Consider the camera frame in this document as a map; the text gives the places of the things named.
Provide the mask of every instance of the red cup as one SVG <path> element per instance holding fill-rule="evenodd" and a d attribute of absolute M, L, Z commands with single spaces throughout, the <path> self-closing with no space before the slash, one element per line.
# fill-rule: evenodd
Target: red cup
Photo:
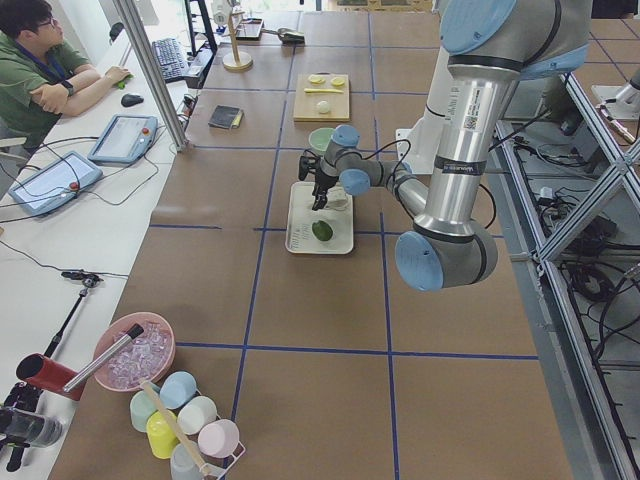
<path fill-rule="evenodd" d="M 16 369 L 16 375 L 20 380 L 34 387 L 57 393 L 72 400 L 80 400 L 84 384 L 66 393 L 62 388 L 76 376 L 70 368 L 51 360 L 39 353 L 25 357 Z"/>

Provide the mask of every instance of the green lime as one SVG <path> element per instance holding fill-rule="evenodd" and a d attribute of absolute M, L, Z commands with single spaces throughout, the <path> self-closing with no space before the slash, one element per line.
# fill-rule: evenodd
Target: green lime
<path fill-rule="evenodd" d="M 321 242 L 327 242 L 333 237 L 333 229 L 324 220 L 318 220 L 311 224 L 311 231 Z"/>

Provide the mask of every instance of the keyboard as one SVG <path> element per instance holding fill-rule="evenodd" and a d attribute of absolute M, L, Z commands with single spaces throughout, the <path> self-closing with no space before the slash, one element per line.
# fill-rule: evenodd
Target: keyboard
<path fill-rule="evenodd" d="M 175 38 L 163 38 L 151 43 L 151 48 L 158 59 L 162 77 L 166 83 L 177 82 L 184 78 L 189 70 L 182 45 Z"/>

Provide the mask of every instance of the yellow cup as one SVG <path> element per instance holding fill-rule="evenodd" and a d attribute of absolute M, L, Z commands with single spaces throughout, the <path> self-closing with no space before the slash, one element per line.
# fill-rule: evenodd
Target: yellow cup
<path fill-rule="evenodd" d="M 151 446 L 151 453 L 156 458 L 162 459 L 171 458 L 171 452 L 180 443 L 160 412 L 154 413 L 147 420 L 147 438 Z"/>

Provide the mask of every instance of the tablet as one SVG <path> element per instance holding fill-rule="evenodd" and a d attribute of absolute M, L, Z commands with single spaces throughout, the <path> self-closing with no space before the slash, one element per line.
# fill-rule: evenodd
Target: tablet
<path fill-rule="evenodd" d="M 76 198 L 79 191 L 93 185 L 101 176 L 100 168 L 71 151 L 10 188 L 9 195 L 29 215 L 44 215 Z"/>
<path fill-rule="evenodd" d="M 157 130 L 156 117 L 114 115 L 87 158 L 103 164 L 131 164 L 149 149 Z"/>

